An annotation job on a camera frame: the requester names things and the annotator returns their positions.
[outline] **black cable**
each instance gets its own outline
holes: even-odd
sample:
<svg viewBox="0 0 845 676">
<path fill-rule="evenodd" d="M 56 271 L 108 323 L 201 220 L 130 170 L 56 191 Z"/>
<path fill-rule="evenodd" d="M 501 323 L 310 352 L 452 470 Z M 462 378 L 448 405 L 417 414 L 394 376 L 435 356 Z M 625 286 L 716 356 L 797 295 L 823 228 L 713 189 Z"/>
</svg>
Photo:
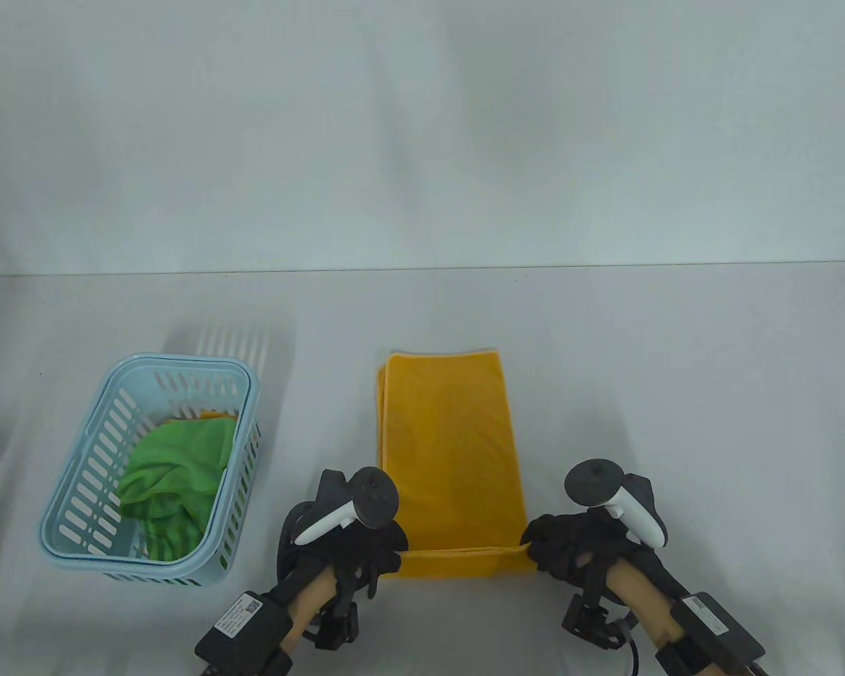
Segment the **black cable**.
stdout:
<svg viewBox="0 0 845 676">
<path fill-rule="evenodd" d="M 639 676 L 639 649 L 635 641 L 629 641 L 632 647 L 632 676 Z"/>
<path fill-rule="evenodd" d="M 750 670 L 750 672 L 753 673 L 754 676 L 770 676 L 769 673 L 761 669 L 760 664 L 757 664 L 757 662 L 752 662 L 751 664 L 749 664 L 748 670 Z"/>
</svg>

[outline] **white backdrop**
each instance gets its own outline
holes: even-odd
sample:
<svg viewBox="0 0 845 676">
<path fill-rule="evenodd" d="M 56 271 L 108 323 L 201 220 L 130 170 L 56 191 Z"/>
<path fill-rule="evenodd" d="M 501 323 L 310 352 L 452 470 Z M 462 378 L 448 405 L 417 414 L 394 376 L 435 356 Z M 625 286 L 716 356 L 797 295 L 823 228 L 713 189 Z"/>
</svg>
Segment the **white backdrop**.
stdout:
<svg viewBox="0 0 845 676">
<path fill-rule="evenodd" d="M 0 0 L 0 274 L 845 258 L 845 0 Z"/>
</svg>

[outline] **orange cloth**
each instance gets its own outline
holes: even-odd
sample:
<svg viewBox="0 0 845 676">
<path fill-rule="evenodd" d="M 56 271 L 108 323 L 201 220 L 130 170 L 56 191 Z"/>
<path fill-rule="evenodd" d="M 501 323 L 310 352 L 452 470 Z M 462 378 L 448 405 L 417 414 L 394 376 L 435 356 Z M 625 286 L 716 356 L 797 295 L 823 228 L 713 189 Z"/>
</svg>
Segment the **orange cloth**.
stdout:
<svg viewBox="0 0 845 676">
<path fill-rule="evenodd" d="M 529 572 L 510 406 L 496 351 L 393 354 L 378 374 L 380 467 L 401 496 L 403 577 Z"/>
</svg>

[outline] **wrist mount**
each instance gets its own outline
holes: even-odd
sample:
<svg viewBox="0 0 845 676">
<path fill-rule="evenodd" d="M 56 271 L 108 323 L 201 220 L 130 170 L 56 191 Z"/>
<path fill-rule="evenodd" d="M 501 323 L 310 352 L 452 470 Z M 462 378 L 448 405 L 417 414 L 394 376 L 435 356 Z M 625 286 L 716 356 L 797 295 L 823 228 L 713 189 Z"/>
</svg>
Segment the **wrist mount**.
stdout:
<svg viewBox="0 0 845 676">
<path fill-rule="evenodd" d="M 657 554 L 647 547 L 620 543 L 623 551 L 615 555 L 613 547 L 603 547 L 584 566 L 582 594 L 573 596 L 561 627 L 605 650 L 632 647 L 632 676 L 639 672 L 638 649 L 632 641 L 632 628 L 638 620 L 632 612 L 624 618 L 607 622 L 608 611 L 600 605 L 601 596 L 619 602 L 606 589 L 607 570 L 618 558 L 629 561 L 665 596 L 674 599 L 671 617 L 686 635 L 676 643 L 657 651 L 657 661 L 669 676 L 694 676 L 716 664 L 727 674 L 751 673 L 766 676 L 755 663 L 765 653 L 749 634 L 720 604 L 706 592 L 690 594 L 661 564 Z"/>
</svg>

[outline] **light blue basket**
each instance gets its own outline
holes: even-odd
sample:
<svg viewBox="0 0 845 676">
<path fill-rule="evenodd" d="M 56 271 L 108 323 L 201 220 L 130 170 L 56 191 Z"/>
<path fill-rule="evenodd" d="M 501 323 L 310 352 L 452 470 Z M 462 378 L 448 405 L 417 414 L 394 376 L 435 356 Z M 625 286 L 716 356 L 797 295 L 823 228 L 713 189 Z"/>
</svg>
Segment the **light blue basket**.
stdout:
<svg viewBox="0 0 845 676">
<path fill-rule="evenodd" d="M 203 586 L 219 582 L 238 549 L 261 435 L 259 383 L 233 358 L 136 354 L 113 368 L 78 432 L 42 525 L 40 544 L 58 566 L 114 580 Z M 178 561 L 152 561 L 142 523 L 119 513 L 116 489 L 132 447 L 171 418 L 238 415 L 232 456 L 200 545 Z"/>
</svg>

